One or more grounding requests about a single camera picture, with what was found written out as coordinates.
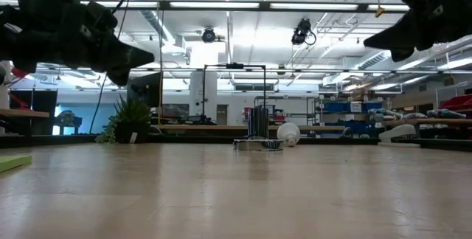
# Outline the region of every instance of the green mat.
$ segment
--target green mat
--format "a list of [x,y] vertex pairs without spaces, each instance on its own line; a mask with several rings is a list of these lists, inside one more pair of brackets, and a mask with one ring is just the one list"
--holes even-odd
[[0,156],[0,173],[22,165],[31,164],[32,157],[28,156]]

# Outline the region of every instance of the potted plant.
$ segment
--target potted plant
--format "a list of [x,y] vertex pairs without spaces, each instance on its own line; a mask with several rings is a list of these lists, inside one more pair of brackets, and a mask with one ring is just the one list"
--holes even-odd
[[121,104],[115,104],[117,115],[110,117],[103,133],[96,142],[143,143],[148,139],[150,129],[150,109],[135,99],[125,101],[119,96]]

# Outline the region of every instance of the workbench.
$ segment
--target workbench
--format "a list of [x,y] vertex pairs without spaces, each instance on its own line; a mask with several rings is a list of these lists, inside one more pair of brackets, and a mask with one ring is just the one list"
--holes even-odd
[[18,109],[0,109],[0,127],[6,128],[13,133],[17,133],[24,136],[31,135],[30,127],[21,125],[11,117],[25,117],[25,118],[49,118],[49,113],[40,112],[40,111],[30,111],[30,110],[18,110]]
[[413,125],[420,138],[420,125],[447,125],[449,128],[458,128],[461,133],[469,134],[468,129],[472,128],[472,119],[440,119],[440,118],[419,118],[383,121],[384,127],[396,127],[399,125]]
[[[246,125],[152,125],[154,128],[161,130],[185,131],[185,130],[204,130],[204,131],[247,131]],[[277,125],[268,127],[270,131],[279,129]],[[299,125],[301,131],[343,131],[344,126],[313,126],[313,125]]]
[[44,117],[48,118],[49,113],[39,111],[28,111],[18,109],[0,109],[0,115],[6,117]]
[[420,118],[420,119],[401,119],[392,121],[383,121],[383,126],[399,125],[451,125],[457,127],[472,127],[472,119],[439,119],[439,118]]
[[[235,139],[243,138],[248,134],[246,125],[152,125],[160,134],[185,135],[185,136],[233,136]],[[279,126],[269,126],[269,138],[277,138]],[[344,126],[312,126],[299,125],[300,131],[343,131]]]

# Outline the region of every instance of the green plant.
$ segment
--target green plant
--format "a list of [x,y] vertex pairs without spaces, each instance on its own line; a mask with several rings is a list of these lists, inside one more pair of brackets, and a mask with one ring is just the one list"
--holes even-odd
[[95,138],[96,143],[115,143],[115,128],[119,122],[118,116],[109,117],[110,122],[103,126],[103,132]]
[[128,124],[142,124],[150,122],[150,109],[147,105],[135,99],[126,101],[123,99],[123,97],[121,97],[121,95],[119,96],[119,99],[121,100],[121,105],[115,104],[118,122]]

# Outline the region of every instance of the blue storage box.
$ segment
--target blue storage box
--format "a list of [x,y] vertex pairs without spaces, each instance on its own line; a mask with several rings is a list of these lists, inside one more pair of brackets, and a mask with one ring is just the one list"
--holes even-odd
[[346,103],[325,103],[323,111],[343,112],[347,111]]
[[370,109],[379,109],[382,108],[382,103],[363,103],[362,111],[367,113]]

